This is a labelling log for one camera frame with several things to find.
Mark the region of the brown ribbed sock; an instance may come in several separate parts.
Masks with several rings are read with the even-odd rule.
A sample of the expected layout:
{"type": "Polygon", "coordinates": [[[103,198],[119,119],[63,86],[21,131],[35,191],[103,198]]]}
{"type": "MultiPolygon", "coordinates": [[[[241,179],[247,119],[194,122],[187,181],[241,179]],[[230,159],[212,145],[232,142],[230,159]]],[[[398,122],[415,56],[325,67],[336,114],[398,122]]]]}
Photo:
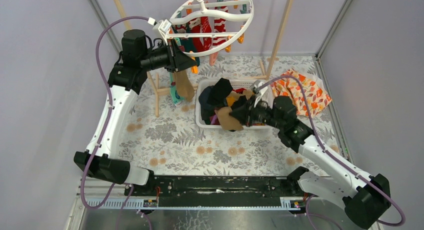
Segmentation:
{"type": "Polygon", "coordinates": [[[177,71],[173,74],[176,91],[180,97],[183,97],[187,102],[191,102],[195,96],[195,89],[189,80],[186,70],[177,71]]]}

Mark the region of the green and blue sock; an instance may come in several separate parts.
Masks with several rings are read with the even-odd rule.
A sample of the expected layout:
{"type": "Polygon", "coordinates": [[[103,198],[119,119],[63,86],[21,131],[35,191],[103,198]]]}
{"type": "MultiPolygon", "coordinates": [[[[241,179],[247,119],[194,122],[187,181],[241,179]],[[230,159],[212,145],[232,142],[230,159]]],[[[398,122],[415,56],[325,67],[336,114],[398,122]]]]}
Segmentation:
{"type": "Polygon", "coordinates": [[[172,98],[173,104],[175,106],[178,106],[183,102],[184,98],[178,94],[176,82],[174,80],[174,75],[171,72],[169,73],[169,79],[170,79],[170,86],[169,86],[170,96],[172,98]]]}

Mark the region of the white round clip hanger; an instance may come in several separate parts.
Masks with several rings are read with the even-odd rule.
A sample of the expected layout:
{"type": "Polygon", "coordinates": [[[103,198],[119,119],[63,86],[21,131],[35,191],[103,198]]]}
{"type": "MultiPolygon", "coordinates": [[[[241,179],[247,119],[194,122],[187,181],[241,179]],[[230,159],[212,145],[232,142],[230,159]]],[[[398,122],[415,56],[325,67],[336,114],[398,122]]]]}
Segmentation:
{"type": "MultiPolygon", "coordinates": [[[[211,3],[211,2],[215,2],[216,0],[205,0],[207,3],[211,3]]],[[[248,6],[246,4],[244,5],[233,5],[233,6],[222,6],[222,7],[215,7],[215,10],[221,10],[223,12],[226,13],[232,13],[232,14],[240,14],[240,13],[246,13],[244,12],[244,10],[248,10],[248,6]]],[[[186,17],[186,10],[182,11],[181,13],[178,14],[177,16],[178,18],[182,18],[182,17],[186,17]]],[[[214,26],[214,17],[209,17],[209,23],[210,25],[213,27],[214,26]]],[[[173,33],[181,33],[181,34],[186,34],[186,26],[188,23],[183,23],[182,25],[172,25],[171,29],[173,33]]],[[[241,29],[241,22],[231,22],[231,21],[226,21],[225,23],[225,28],[226,28],[226,32],[238,32],[241,29]]],[[[188,39],[180,39],[179,37],[172,39],[172,40],[180,40],[181,42],[187,42],[188,39]]],[[[236,41],[234,41],[233,43],[239,43],[239,44],[243,44],[245,41],[245,33],[242,36],[241,42],[239,42],[239,40],[237,40],[236,37],[236,41]]],[[[228,51],[230,52],[232,49],[232,45],[233,43],[230,45],[230,49],[228,49],[228,51]]]]}

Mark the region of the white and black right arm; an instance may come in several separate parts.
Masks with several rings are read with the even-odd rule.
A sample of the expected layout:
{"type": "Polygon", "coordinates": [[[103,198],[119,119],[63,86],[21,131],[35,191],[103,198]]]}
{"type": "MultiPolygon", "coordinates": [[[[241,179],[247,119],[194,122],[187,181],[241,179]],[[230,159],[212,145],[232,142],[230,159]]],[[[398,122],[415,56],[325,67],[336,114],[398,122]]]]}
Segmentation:
{"type": "Polygon", "coordinates": [[[303,192],[317,195],[344,210],[347,217],[362,229],[368,229],[390,207],[390,182],[382,174],[371,175],[345,158],[332,154],[330,147],[313,129],[298,119],[296,107],[287,96],[278,96],[272,106],[265,101],[248,100],[230,116],[249,126],[259,123],[279,130],[278,138],[287,147],[311,160],[331,179],[324,179],[304,169],[287,181],[293,196],[303,192]]]}

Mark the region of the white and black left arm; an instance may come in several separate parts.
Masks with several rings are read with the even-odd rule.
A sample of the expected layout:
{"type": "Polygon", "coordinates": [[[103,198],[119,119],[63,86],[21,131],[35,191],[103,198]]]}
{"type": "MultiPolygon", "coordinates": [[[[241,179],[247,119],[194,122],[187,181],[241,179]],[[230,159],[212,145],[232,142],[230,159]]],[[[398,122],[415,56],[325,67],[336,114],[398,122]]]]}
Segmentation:
{"type": "Polygon", "coordinates": [[[151,39],[143,30],[131,29],[123,33],[122,51],[107,80],[107,97],[94,136],[85,151],[77,151],[74,163],[87,176],[114,184],[134,184],[144,196],[152,194],[155,182],[153,171],[118,159],[118,146],[130,109],[141,92],[151,70],[164,68],[180,72],[196,65],[183,53],[174,39],[155,49],[148,47],[151,39]]]}

